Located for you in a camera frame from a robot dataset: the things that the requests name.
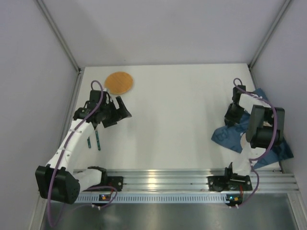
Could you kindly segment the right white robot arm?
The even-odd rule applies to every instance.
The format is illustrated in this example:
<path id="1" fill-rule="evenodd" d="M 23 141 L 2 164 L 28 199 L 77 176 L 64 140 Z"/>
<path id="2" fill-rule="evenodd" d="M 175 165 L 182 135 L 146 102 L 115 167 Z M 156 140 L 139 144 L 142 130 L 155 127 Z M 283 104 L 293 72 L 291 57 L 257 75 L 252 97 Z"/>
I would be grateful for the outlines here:
<path id="1" fill-rule="evenodd" d="M 283 141 L 285 110 L 274 107 L 257 94 L 247 92 L 244 85 L 233 88 L 232 100 L 224 116 L 225 124 L 228 127 L 238 125 L 244 113 L 249 114 L 249 122 L 243 134 L 245 142 L 242 151 L 229 167 L 234 174 L 247 176 L 257 161 Z"/>

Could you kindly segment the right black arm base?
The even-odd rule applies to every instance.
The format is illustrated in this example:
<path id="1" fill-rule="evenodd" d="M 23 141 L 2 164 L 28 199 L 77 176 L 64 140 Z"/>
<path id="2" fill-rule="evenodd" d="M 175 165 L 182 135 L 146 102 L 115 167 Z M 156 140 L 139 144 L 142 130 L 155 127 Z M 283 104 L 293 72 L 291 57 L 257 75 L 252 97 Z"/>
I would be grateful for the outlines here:
<path id="1" fill-rule="evenodd" d="M 207 179 L 210 191 L 252 191 L 250 176 L 236 173 L 233 163 L 224 169 L 224 175 L 209 176 Z"/>

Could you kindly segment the spoon with green handle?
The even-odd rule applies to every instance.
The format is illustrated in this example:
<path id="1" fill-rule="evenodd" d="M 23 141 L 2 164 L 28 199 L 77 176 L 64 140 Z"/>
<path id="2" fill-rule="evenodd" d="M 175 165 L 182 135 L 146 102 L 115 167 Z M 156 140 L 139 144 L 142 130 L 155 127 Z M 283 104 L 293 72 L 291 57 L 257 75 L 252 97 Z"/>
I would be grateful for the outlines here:
<path id="1" fill-rule="evenodd" d="M 95 130 L 95 137 L 96 137 L 97 149 L 98 151 L 101 151 L 99 132 L 97 129 Z"/>

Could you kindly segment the fork with green handle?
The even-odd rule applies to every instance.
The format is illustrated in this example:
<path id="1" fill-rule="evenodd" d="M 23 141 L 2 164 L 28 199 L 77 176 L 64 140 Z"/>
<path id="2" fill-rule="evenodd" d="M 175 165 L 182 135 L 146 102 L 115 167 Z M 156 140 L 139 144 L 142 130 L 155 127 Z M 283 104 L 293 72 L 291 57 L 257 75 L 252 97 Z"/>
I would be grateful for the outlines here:
<path id="1" fill-rule="evenodd" d="M 90 137 L 88 137 L 87 139 L 87 145 L 88 145 L 88 148 L 91 149 L 92 145 L 91 145 Z"/>

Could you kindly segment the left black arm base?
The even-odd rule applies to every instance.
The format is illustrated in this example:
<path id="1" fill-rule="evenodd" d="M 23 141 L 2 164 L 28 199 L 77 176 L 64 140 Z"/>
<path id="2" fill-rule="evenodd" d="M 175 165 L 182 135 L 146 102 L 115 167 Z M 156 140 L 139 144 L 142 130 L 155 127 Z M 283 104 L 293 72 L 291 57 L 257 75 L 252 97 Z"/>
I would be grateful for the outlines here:
<path id="1" fill-rule="evenodd" d="M 85 192 L 97 192 L 97 191 L 114 191 L 114 188 L 118 192 L 122 191 L 124 178 L 122 176 L 108 176 L 106 182 L 98 185 L 91 186 L 86 189 Z"/>

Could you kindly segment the round woven bamboo plate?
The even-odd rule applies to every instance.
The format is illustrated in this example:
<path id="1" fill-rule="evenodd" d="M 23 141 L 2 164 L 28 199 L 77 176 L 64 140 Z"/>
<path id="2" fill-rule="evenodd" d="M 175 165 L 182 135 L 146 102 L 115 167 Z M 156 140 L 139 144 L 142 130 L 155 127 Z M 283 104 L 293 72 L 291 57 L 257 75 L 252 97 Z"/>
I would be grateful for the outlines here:
<path id="1" fill-rule="evenodd" d="M 104 87 L 113 95 L 122 95 L 133 87 L 133 77 L 123 71 L 110 74 L 105 82 Z"/>

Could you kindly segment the blue bear-print placemat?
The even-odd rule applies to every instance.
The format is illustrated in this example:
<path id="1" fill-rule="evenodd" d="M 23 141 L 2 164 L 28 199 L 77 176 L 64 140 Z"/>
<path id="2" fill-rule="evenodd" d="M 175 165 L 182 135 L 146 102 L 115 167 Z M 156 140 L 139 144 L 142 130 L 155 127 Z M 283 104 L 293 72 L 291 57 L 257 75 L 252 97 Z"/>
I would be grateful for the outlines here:
<path id="1" fill-rule="evenodd" d="M 211 140 L 224 148 L 233 150 L 240 154 L 242 151 L 241 137 L 248 129 L 249 117 L 250 114 L 245 112 L 243 113 L 239 124 L 234 126 L 222 126 L 216 129 Z M 254 165 L 254 168 L 262 168 L 293 157 L 293 153 L 284 139 L 280 145 L 273 146 L 270 152 Z"/>

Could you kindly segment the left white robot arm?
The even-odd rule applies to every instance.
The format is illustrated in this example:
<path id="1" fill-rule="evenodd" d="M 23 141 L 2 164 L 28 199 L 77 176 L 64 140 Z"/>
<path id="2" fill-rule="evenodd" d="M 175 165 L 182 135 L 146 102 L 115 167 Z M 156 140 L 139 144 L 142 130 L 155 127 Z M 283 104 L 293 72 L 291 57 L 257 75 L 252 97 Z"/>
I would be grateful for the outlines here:
<path id="1" fill-rule="evenodd" d="M 59 149 L 45 166 L 38 166 L 35 171 L 40 196 L 48 201 L 73 204 L 80 192 L 106 189 L 109 184 L 105 168 L 88 166 L 82 172 L 75 172 L 76 164 L 85 156 L 82 150 L 98 125 L 107 128 L 131 116 L 120 96 L 113 100 L 106 91 L 91 90 L 89 100 L 75 111 Z"/>

